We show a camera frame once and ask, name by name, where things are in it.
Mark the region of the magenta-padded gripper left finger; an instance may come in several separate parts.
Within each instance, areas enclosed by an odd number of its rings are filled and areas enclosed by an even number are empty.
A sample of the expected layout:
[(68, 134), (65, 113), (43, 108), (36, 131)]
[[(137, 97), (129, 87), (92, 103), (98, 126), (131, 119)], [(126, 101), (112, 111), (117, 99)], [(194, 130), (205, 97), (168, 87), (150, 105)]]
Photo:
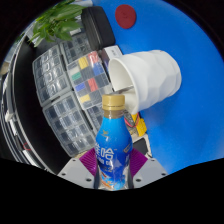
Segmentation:
[(85, 152), (80, 158), (70, 159), (58, 176), (81, 187), (97, 189), (99, 171), (95, 150)]

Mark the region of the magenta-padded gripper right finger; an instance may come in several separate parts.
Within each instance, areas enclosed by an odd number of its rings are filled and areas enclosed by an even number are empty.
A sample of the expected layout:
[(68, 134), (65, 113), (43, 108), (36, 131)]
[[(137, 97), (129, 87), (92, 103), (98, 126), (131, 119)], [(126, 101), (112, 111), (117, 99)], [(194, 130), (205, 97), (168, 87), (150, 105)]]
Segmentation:
[(130, 189), (143, 187), (167, 175), (166, 170), (155, 158), (147, 158), (138, 150), (132, 150), (128, 171)]

